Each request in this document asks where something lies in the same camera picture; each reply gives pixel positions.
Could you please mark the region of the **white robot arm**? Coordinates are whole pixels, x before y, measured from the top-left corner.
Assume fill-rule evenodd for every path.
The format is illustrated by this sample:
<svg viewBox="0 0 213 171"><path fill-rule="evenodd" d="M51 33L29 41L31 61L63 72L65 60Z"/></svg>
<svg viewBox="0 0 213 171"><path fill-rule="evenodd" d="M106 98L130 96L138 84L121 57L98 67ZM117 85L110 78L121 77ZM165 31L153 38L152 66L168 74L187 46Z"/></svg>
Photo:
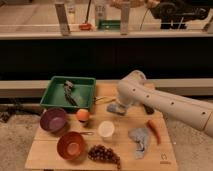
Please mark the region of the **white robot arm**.
<svg viewBox="0 0 213 171"><path fill-rule="evenodd" d="M147 88L143 72L134 70L117 84L118 102L125 107L145 104L213 137L213 104Z"/></svg>

